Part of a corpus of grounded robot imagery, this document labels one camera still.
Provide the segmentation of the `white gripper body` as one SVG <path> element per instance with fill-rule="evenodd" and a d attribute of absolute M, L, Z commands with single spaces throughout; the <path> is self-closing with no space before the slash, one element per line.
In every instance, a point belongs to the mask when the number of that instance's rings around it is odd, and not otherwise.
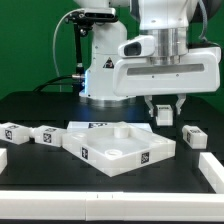
<path fill-rule="evenodd" d="M 148 58 L 119 60 L 113 91 L 118 96 L 214 92 L 220 86 L 219 47 L 190 49 L 175 65 L 153 65 Z"/>

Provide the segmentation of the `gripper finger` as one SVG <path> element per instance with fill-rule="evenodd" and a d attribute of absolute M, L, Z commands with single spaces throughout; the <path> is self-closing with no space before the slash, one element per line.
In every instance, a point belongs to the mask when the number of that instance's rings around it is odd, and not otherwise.
<path fill-rule="evenodd" d="M 146 105 L 148 106 L 148 109 L 149 109 L 149 115 L 151 117 L 154 117 L 154 106 L 152 104 L 152 96 L 144 96 L 144 101 L 146 103 Z"/>
<path fill-rule="evenodd" d="M 177 95 L 176 113 L 178 115 L 181 114 L 181 107 L 183 106 L 185 100 L 186 100 L 186 95 L 185 94 L 178 94 Z"/>

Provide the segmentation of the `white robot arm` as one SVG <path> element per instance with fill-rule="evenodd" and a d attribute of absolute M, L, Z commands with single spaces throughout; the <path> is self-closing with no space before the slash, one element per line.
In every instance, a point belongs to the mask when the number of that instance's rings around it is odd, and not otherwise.
<path fill-rule="evenodd" d="M 80 32 L 93 33 L 91 65 L 80 96 L 118 104 L 142 96 L 154 113 L 152 97 L 178 96 L 220 86 L 221 48 L 187 46 L 190 21 L 202 0 L 73 0 L 80 8 Z"/>

